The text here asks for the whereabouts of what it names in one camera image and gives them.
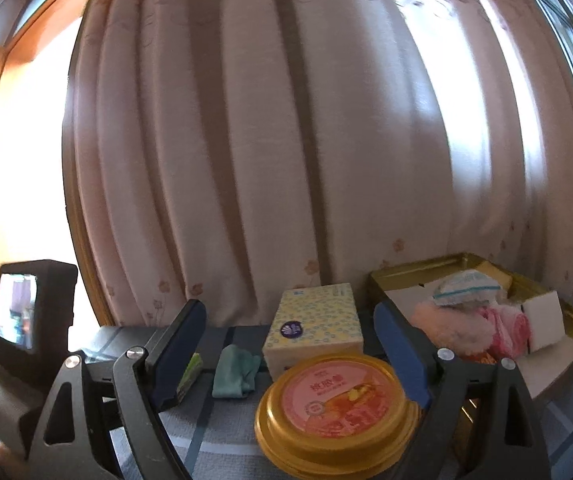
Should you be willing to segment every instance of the pink cloth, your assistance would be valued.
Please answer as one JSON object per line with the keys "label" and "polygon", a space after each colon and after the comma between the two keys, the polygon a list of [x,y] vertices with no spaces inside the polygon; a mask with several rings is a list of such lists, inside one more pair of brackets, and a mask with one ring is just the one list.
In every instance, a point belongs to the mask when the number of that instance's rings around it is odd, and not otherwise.
{"label": "pink cloth", "polygon": [[495,327],[493,343],[489,353],[496,359],[510,357],[517,359],[526,352],[531,327],[528,318],[517,307],[493,305],[477,310]]}

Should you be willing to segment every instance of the pink label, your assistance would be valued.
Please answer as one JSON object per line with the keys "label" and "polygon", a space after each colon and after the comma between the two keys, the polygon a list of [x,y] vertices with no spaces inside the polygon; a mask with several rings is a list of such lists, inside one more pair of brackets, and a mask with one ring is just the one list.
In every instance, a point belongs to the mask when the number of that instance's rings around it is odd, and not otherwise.
{"label": "pink label", "polygon": [[391,381],[350,361],[317,364],[284,390],[282,409],[299,430],[326,438],[360,434],[382,420],[393,401]]}

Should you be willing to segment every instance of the pink floral curtain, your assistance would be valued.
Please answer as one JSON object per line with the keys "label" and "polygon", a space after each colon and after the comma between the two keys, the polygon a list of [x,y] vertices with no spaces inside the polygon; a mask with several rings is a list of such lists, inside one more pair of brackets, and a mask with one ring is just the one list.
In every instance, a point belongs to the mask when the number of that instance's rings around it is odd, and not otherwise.
{"label": "pink floral curtain", "polygon": [[120,324],[268,323],[457,251],[573,294],[572,75],[534,0],[90,0],[70,92]]}

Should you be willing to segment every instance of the gold lid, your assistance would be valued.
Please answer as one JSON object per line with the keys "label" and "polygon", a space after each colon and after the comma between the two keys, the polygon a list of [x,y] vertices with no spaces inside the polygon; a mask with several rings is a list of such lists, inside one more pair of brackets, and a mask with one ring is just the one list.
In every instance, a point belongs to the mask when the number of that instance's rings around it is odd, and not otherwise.
{"label": "gold lid", "polygon": [[262,397],[255,433],[266,456],[303,480],[362,480],[399,460],[419,423],[393,369],[360,354],[300,362]]}

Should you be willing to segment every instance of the plastic bag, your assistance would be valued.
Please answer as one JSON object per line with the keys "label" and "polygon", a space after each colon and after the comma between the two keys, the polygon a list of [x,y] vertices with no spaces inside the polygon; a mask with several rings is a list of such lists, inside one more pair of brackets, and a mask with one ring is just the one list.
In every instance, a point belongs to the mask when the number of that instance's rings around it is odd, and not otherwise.
{"label": "plastic bag", "polygon": [[496,302],[500,284],[479,270],[470,269],[450,275],[436,288],[433,300],[438,306],[476,308]]}

